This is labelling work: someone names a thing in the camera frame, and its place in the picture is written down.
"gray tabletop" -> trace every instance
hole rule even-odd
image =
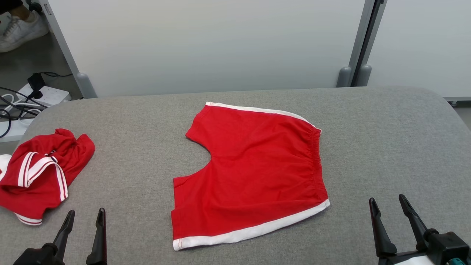
[[[300,223],[234,244],[172,248],[172,179],[205,166],[185,138],[206,101],[296,113],[322,129],[320,154],[331,206]],[[471,132],[438,95],[415,88],[242,91],[78,100],[39,115],[23,141],[56,128],[86,133],[96,152],[40,227],[0,209],[2,264],[52,241],[76,211],[64,261],[84,264],[98,209],[107,213],[108,261],[129,264],[373,264],[368,199],[375,197],[399,251],[415,241],[405,194],[428,227],[471,243]]]

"red garment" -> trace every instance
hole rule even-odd
[[[56,208],[68,197],[67,187],[94,152],[95,145],[86,134],[76,140],[66,129],[24,142],[7,168],[1,169],[0,206],[25,224],[40,225],[44,211]]]
[[[173,179],[174,249],[254,238],[328,207],[320,134],[293,113],[206,103],[187,137],[211,161]]]

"shoe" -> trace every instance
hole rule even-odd
[[[36,11],[32,11],[27,21],[12,16],[7,29],[0,35],[0,52],[20,47],[23,43],[46,35],[49,27]]]

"whiteboard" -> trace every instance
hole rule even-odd
[[[99,97],[335,87],[365,0],[49,0]]]
[[[470,10],[469,0],[389,0],[368,59],[368,85],[424,87],[470,100]]]

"shorts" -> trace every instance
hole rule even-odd
[[[206,103],[186,136],[211,160],[173,179],[173,248],[239,242],[327,208],[320,134],[290,112]]]

